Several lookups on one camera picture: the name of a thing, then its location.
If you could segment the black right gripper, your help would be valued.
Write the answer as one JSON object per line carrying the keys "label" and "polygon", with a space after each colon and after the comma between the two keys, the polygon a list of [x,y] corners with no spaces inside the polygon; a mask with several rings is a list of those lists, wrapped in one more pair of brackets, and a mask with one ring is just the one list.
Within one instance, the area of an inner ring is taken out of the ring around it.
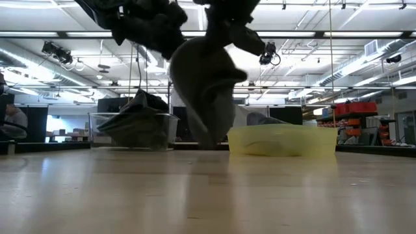
{"label": "black right gripper", "polygon": [[229,44],[251,53],[261,55],[265,43],[246,25],[253,21],[252,12],[260,0],[194,0],[197,5],[207,5],[207,49],[214,51]]}

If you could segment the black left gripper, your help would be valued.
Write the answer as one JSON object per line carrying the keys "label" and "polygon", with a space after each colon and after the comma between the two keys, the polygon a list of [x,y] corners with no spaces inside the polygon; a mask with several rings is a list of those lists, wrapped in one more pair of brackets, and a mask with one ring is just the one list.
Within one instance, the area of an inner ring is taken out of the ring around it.
{"label": "black left gripper", "polygon": [[187,14],[175,1],[133,0],[123,10],[111,29],[117,44],[130,40],[170,60],[186,41],[181,26],[187,21]]}

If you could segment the black monitor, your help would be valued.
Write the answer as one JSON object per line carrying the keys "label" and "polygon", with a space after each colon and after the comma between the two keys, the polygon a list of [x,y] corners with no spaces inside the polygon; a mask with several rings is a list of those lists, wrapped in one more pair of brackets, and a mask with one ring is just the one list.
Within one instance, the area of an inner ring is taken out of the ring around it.
{"label": "black monitor", "polygon": [[99,99],[97,112],[120,112],[122,107],[131,100],[131,97],[116,97]]}

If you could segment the grey cloth panel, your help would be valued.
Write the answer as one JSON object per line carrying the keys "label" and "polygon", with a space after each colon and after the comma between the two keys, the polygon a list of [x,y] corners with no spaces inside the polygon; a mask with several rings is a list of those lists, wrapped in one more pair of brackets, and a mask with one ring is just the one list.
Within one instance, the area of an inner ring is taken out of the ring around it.
{"label": "grey cloth panel", "polygon": [[247,126],[247,115],[250,113],[250,110],[235,105],[235,117],[233,121],[233,127],[243,127]]}

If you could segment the black partition panel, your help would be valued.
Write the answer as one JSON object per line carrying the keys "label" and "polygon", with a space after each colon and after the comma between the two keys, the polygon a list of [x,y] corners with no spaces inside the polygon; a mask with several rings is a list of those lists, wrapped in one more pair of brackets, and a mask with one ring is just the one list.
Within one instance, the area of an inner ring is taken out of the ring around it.
{"label": "black partition panel", "polygon": [[271,107],[269,108],[269,114],[270,117],[290,124],[303,124],[302,109],[300,107]]}

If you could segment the clear plastic bin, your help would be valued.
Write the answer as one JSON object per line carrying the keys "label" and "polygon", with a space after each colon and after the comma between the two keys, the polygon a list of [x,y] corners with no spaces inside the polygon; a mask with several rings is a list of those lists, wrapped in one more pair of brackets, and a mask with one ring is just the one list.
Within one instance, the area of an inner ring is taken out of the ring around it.
{"label": "clear plastic bin", "polygon": [[[106,120],[108,120],[110,117],[113,117],[114,115],[117,115],[119,113],[91,113],[89,114],[89,124],[90,124],[90,143],[92,147],[113,147],[113,148],[127,148],[127,147],[121,147],[117,146],[115,142],[112,140],[112,138],[104,133],[100,133],[98,131],[98,125],[102,124]],[[168,124],[168,146],[165,149],[160,150],[152,150],[149,148],[137,148],[137,149],[147,149],[151,151],[166,151],[168,148],[171,147],[172,144],[175,143],[176,140],[176,129],[177,129],[177,123],[179,118],[177,118],[174,115],[167,114],[169,118],[169,124]]]}

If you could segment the yellow plastic bin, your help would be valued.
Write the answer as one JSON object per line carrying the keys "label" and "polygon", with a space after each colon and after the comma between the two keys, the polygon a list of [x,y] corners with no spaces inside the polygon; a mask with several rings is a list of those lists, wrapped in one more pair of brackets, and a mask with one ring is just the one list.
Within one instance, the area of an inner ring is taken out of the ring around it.
{"label": "yellow plastic bin", "polygon": [[233,155],[271,157],[331,157],[337,145],[337,129],[293,124],[233,127],[228,134]]}

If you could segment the red storage bins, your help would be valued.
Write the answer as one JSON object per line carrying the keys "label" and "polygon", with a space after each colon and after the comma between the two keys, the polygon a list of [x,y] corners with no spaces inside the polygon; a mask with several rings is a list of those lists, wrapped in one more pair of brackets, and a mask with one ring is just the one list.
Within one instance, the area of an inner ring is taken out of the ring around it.
{"label": "red storage bins", "polygon": [[336,104],[334,113],[336,115],[350,114],[350,113],[375,113],[377,106],[375,102],[351,102]]}

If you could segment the black cabinet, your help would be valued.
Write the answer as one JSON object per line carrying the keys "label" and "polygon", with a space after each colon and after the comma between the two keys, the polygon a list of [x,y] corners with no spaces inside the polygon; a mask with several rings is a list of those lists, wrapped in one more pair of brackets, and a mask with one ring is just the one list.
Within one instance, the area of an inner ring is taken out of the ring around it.
{"label": "black cabinet", "polygon": [[44,143],[47,129],[47,107],[20,107],[22,112],[27,116],[27,136],[17,138],[18,142]]}

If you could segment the shelf with orange bins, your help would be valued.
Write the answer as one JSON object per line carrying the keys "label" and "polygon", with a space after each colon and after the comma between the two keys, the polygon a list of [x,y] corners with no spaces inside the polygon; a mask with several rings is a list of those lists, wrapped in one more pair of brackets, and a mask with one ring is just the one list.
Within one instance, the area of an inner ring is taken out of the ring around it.
{"label": "shelf with orange bins", "polygon": [[391,128],[396,120],[377,112],[351,112],[317,120],[319,127],[337,128],[337,145],[391,146]]}

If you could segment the person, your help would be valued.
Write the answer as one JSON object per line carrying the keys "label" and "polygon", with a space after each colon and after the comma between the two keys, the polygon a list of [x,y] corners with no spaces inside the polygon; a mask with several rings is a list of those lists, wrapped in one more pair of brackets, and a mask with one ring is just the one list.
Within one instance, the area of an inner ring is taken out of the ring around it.
{"label": "person", "polygon": [[0,141],[23,140],[27,138],[28,119],[14,104],[6,105],[4,123],[0,123]]}

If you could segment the black light bar frame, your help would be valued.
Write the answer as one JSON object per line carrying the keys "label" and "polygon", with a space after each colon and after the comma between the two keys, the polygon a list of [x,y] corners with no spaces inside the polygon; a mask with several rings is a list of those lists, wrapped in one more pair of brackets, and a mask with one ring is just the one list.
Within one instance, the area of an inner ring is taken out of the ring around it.
{"label": "black light bar frame", "polygon": [[[264,39],[416,39],[416,31],[257,31]],[[0,38],[111,39],[110,31],[0,31]]]}

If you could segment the black aluminium table frame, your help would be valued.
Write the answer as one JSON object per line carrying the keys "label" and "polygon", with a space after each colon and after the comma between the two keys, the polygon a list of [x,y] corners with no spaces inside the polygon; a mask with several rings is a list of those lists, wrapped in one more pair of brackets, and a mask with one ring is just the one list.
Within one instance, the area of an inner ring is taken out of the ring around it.
{"label": "black aluminium table frame", "polygon": [[[14,146],[15,154],[29,154],[29,153],[50,153],[53,151],[76,151],[76,150],[89,150],[90,144],[87,142],[64,142],[64,143],[17,143]],[[136,154],[148,154],[156,155],[156,151],[150,151],[148,149],[133,149],[133,148],[97,148],[96,151],[110,151],[114,153],[136,153]],[[200,149],[196,144],[187,142],[185,144],[174,144],[168,149],[167,152],[185,152],[185,153],[228,153],[232,156],[242,156],[242,153],[232,153],[229,150],[229,146],[219,145],[215,149]],[[337,152],[345,153],[360,153],[368,155],[385,155],[392,157],[406,157],[416,159],[416,148],[396,147],[396,146],[353,146],[353,145],[341,145],[331,146],[329,149],[317,148],[317,149],[305,149],[299,151],[296,156],[304,157],[329,157],[335,155]]]}

